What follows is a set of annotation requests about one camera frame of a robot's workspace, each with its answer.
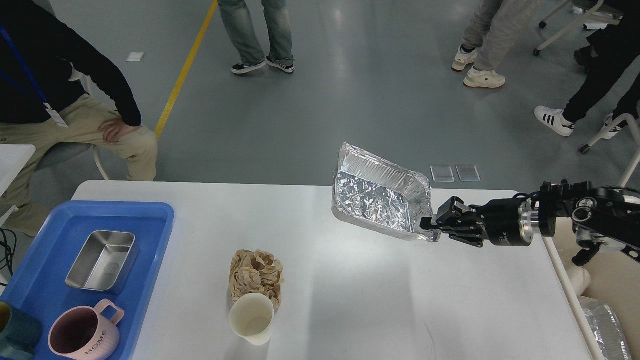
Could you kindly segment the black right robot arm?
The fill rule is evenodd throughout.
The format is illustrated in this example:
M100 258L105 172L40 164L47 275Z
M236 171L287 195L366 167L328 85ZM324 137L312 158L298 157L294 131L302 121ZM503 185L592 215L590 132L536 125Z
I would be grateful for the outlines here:
M589 181L545 182L534 193L517 193L485 205L465 205L453 196L420 228L438 230L458 242L481 248L485 240L495 246L527 247L535 234L553 237L558 218L572 221L580 251L572 259L582 267L601 250L613 248L639 260L639 205L624 196L626 187L593 187Z

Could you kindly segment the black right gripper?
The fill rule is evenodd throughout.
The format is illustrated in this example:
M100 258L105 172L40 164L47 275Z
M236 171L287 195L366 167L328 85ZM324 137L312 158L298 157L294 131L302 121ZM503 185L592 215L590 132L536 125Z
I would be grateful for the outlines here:
M540 233L540 216L523 197L494 199L480 206L452 196L438 208L435 218L424 217L419 226L440 230L474 248L482 248L486 239L495 246L528 247Z

